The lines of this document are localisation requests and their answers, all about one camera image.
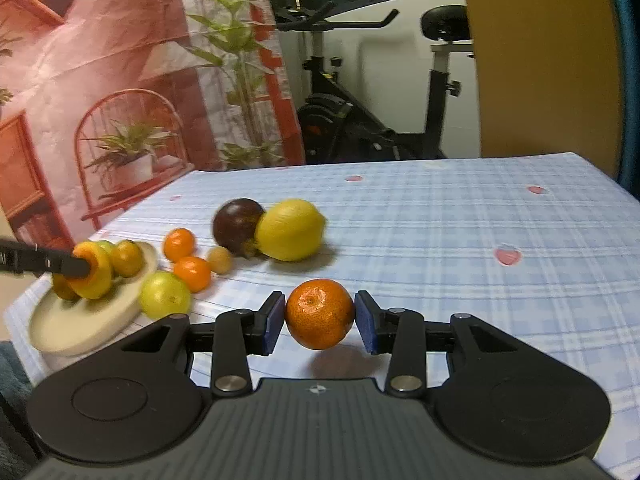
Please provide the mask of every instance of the blue curtain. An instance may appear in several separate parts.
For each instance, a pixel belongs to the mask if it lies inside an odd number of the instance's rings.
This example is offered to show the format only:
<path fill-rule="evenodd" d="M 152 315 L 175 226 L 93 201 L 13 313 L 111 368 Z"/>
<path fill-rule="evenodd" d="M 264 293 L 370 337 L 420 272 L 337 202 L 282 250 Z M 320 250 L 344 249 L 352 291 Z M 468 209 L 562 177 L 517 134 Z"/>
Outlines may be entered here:
<path fill-rule="evenodd" d="M 618 182 L 640 199 L 640 0 L 614 0 L 622 45 L 623 140 Z"/>

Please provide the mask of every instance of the white plant pot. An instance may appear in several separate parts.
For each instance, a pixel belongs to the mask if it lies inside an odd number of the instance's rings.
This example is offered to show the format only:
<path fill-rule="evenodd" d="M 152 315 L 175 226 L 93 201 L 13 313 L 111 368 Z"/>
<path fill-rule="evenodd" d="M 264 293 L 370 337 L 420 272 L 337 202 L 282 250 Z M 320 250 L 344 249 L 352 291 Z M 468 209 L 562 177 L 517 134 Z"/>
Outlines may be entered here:
<path fill-rule="evenodd" d="M 129 164 L 114 168 L 113 187 L 117 189 L 127 189 L 141 182 L 146 182 L 154 176 L 152 164 L 153 157 L 151 154 L 148 154 L 137 158 Z"/>

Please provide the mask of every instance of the stationary bike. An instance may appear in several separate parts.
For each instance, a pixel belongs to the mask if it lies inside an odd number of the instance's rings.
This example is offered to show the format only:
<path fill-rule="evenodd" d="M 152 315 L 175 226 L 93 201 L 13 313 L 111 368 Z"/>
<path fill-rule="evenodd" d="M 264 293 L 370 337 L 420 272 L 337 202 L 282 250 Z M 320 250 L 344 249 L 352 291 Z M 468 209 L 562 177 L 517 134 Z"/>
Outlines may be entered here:
<path fill-rule="evenodd" d="M 422 33 L 434 44 L 434 65 L 431 70 L 429 101 L 425 131 L 398 134 L 387 128 L 338 82 L 340 58 L 331 58 L 332 72 L 324 68 L 322 34 L 336 28 L 383 28 L 399 14 L 393 9 L 380 22 L 329 22 L 335 7 L 325 3 L 316 11 L 296 6 L 276 11 L 281 31 L 311 31 L 312 56 L 303 63 L 311 72 L 312 94 L 298 110 L 306 162 L 369 162 L 379 160 L 412 160 L 445 158 L 440 151 L 447 93 L 460 94 L 460 83 L 449 82 L 448 64 L 451 52 L 473 52 L 472 44 L 456 44 L 470 39 L 465 6 L 444 6 L 431 9 L 422 17 Z"/>

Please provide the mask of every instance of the plate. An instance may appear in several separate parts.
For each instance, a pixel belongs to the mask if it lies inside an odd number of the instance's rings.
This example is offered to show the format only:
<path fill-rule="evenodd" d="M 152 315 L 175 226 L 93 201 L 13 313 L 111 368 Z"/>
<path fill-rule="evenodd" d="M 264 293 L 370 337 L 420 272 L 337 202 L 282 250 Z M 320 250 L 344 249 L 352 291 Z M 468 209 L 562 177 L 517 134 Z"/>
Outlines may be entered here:
<path fill-rule="evenodd" d="M 119 277 L 99 300 L 61 300 L 53 288 L 31 314 L 29 338 L 40 352 L 65 357 L 85 354 L 105 344 L 140 313 L 138 293 L 144 279 L 158 269 L 153 245 L 136 241 L 145 267 L 131 278 Z"/>

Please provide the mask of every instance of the red arched chair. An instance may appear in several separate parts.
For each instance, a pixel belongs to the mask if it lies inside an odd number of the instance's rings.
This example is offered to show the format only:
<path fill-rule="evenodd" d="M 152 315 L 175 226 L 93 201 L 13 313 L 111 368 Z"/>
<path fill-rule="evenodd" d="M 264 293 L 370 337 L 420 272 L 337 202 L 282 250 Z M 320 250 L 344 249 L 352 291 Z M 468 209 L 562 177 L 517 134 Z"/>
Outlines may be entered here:
<path fill-rule="evenodd" d="M 154 126 L 171 137 L 153 149 L 152 156 L 138 164 L 133 177 L 126 181 L 117 168 L 95 161 L 105 153 L 98 148 L 100 138 L 116 133 L 116 126 L 144 124 Z M 151 90 L 129 88 L 100 99 L 84 115 L 74 136 L 76 166 L 86 200 L 87 213 L 81 219 L 91 220 L 96 229 L 100 217 L 131 205 L 151 195 L 193 169 L 182 143 L 182 123 L 168 99 Z"/>

